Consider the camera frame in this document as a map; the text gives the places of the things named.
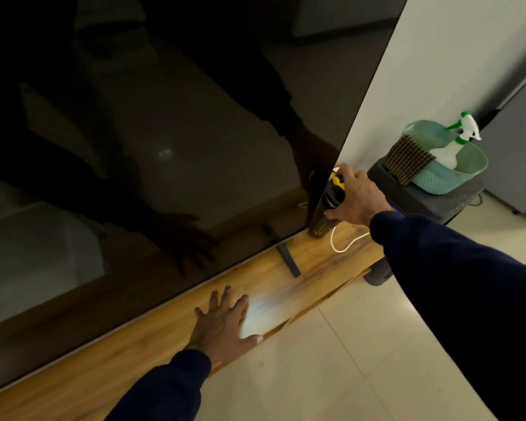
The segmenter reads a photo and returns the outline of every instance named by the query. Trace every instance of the wood grain surface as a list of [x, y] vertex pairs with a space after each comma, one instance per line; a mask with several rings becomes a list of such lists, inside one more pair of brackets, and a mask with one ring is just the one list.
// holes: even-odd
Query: wood grain surface
[[[343, 247], [365, 231], [342, 223], [335, 244]], [[222, 291], [230, 284], [233, 299], [249, 294], [242, 334], [267, 334], [383, 256], [370, 236], [342, 254], [333, 253], [329, 239], [315, 240], [305, 233], [287, 246], [301, 269], [300, 277], [292, 277], [276, 250], [268, 251], [2, 390], [0, 420], [103, 419], [140, 376], [167, 363], [186, 345], [195, 324], [193, 309], [206, 309], [212, 290]]]

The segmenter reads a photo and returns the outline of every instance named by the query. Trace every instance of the floor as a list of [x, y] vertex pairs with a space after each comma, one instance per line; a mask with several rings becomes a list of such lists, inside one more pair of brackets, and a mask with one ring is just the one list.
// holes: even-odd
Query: floor
[[[489, 195], [451, 225], [526, 263], [526, 218]], [[355, 281], [209, 378], [197, 420], [494, 420], [391, 278]]]

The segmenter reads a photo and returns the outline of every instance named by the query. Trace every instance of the dark blue sweatshirt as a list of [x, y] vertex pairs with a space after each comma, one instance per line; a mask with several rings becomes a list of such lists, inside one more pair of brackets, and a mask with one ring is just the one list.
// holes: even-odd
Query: dark blue sweatshirt
[[[370, 225], [403, 291], [493, 414], [526, 419], [526, 265], [419, 215]], [[106, 418], [192, 420], [210, 360], [185, 350], [144, 375]]]

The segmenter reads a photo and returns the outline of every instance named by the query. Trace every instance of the black tv screen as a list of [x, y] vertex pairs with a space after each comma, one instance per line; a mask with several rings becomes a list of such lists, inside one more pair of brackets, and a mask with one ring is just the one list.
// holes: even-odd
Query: black tv screen
[[0, 387], [304, 231], [405, 1], [5, 0]]

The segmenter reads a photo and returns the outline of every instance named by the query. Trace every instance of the brown cloth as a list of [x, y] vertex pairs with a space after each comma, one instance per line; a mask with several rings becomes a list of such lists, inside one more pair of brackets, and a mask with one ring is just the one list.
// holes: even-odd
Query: brown cloth
[[384, 167], [405, 186], [434, 159], [434, 155], [421, 148], [411, 136], [405, 135], [387, 153]]

